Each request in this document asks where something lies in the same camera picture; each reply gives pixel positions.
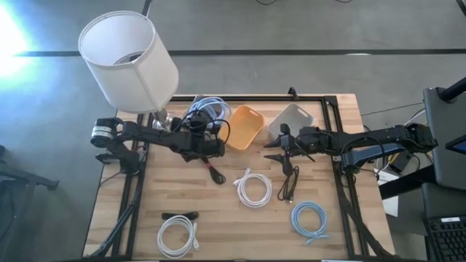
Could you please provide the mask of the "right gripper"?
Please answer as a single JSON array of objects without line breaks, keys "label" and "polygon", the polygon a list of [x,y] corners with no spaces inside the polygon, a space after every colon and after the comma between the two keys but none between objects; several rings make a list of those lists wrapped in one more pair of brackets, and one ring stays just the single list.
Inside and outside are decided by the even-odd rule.
[{"label": "right gripper", "polygon": [[266,144],[264,148],[278,148],[280,147],[286,154],[270,154],[265,155],[264,158],[271,159],[280,163],[289,162],[289,156],[303,155],[300,145],[296,142],[296,138],[292,136],[289,127],[280,128],[280,136],[272,142]]}]

